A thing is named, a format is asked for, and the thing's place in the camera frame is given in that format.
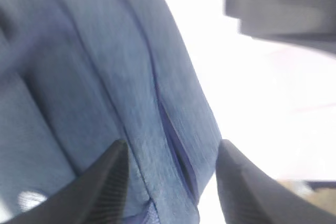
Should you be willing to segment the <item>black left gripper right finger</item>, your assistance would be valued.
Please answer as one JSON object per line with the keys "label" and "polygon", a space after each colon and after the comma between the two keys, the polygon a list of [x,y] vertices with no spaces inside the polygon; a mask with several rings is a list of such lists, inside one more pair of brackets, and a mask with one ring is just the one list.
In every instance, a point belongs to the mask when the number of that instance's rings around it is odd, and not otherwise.
{"label": "black left gripper right finger", "polygon": [[216,180],[226,223],[335,223],[335,215],[266,175],[229,140],[218,148]]}

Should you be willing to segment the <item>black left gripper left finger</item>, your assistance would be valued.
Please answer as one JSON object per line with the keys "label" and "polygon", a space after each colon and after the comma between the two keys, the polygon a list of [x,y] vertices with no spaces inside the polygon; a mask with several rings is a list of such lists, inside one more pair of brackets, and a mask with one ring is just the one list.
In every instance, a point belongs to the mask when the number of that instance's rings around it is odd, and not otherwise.
{"label": "black left gripper left finger", "polygon": [[79,178],[9,223],[122,223],[129,151],[115,141]]}

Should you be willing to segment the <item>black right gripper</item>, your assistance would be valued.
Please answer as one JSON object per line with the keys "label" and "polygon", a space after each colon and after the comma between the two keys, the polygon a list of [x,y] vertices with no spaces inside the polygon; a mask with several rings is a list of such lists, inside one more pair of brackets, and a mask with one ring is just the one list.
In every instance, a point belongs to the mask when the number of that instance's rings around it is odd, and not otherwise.
{"label": "black right gripper", "polygon": [[335,55],[335,0],[224,0],[239,32]]}

